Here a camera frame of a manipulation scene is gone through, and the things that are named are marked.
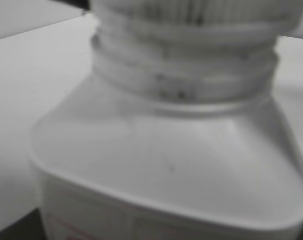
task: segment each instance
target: bottle neck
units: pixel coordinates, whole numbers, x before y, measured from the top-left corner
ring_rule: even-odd
[[[116,88],[183,104],[248,101],[269,92],[278,64],[276,39],[245,46],[169,45],[100,28],[94,72]]]

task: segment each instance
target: white table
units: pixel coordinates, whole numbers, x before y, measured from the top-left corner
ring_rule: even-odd
[[[89,73],[91,15],[0,40],[0,230],[37,207],[26,142],[31,126]],[[303,150],[303,40],[282,38],[276,95]]]

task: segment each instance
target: white plastic bottle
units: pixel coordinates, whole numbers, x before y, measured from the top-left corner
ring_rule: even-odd
[[[296,240],[303,160],[271,82],[303,0],[91,7],[92,74],[31,137],[49,240]]]

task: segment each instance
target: bottle shoulder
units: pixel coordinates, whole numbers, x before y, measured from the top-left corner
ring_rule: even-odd
[[[302,218],[301,160],[273,105],[179,118],[131,111],[86,84],[34,129],[44,171],[205,219]]]

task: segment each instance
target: white background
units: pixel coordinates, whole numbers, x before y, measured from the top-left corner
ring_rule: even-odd
[[[51,0],[0,0],[0,39],[81,14],[81,10]]]

